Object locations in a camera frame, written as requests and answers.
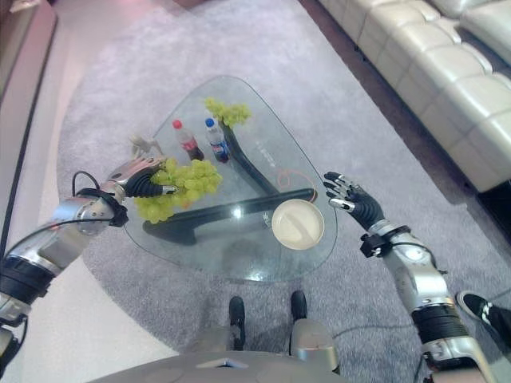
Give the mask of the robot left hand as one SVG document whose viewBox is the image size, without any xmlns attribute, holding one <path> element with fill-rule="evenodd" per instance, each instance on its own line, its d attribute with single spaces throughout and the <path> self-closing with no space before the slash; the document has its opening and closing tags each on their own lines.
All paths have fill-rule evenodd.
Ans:
<svg viewBox="0 0 511 383">
<path fill-rule="evenodd" d="M 147 198 L 172 195 L 179 191 L 176 185 L 160 185 L 151 181 L 162 169 L 165 157 L 137 157 L 113 170 L 107 181 L 122 188 L 126 197 Z"/>
</svg>

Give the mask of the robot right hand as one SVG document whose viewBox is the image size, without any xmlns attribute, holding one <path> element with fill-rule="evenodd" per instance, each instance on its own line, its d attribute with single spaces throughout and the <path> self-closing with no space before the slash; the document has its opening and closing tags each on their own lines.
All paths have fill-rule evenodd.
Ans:
<svg viewBox="0 0 511 383">
<path fill-rule="evenodd" d="M 362 187 L 337 172 L 324 174 L 330 206 L 347 212 L 365 231 L 384 219 L 379 202 Z"/>
</svg>

